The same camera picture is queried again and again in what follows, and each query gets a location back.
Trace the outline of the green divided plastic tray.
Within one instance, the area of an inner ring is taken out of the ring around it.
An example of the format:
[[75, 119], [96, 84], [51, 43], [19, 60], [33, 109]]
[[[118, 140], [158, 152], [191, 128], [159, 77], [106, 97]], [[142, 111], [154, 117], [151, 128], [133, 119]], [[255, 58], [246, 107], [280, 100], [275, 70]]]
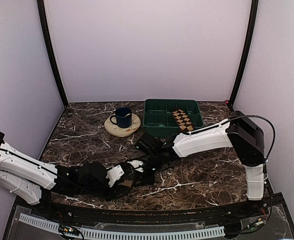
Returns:
[[144, 104], [144, 131], [157, 138], [176, 134], [180, 128], [172, 112], [181, 109], [187, 114], [194, 129], [204, 127], [200, 108], [195, 100], [189, 99], [147, 99]]

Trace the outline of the brown argyle sock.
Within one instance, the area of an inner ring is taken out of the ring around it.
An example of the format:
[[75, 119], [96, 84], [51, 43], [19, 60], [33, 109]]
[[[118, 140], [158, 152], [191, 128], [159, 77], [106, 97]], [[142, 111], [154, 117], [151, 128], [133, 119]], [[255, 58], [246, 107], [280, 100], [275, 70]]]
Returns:
[[174, 108], [171, 111], [171, 114], [177, 126], [179, 127], [180, 132], [188, 133], [195, 130], [196, 126], [192, 123], [190, 117], [181, 108]]

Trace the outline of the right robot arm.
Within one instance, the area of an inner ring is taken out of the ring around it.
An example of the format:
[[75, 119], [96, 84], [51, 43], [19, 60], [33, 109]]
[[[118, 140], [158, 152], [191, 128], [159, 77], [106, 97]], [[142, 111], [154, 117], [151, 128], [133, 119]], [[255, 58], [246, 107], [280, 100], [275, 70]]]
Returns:
[[154, 172], [176, 159], [215, 149], [233, 148], [246, 172], [248, 201], [242, 205], [242, 213], [252, 217], [261, 209], [270, 155], [265, 152], [264, 132], [252, 121], [253, 118], [269, 122], [259, 115], [234, 111], [219, 123], [176, 133], [165, 141], [145, 132], [135, 147], [147, 156], [147, 160], [136, 160], [134, 168], [147, 183], [152, 184]]

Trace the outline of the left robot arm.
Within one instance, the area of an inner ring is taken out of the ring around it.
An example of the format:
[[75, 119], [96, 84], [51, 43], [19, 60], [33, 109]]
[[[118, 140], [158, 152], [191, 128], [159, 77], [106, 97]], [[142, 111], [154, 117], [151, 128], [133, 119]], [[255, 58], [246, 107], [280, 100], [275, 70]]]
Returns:
[[0, 184], [28, 204], [38, 204], [47, 218], [57, 214], [57, 206], [45, 198], [45, 192], [110, 201], [127, 195], [135, 182], [135, 169], [127, 162], [110, 168], [99, 162], [71, 167], [45, 163], [14, 149], [0, 132]]

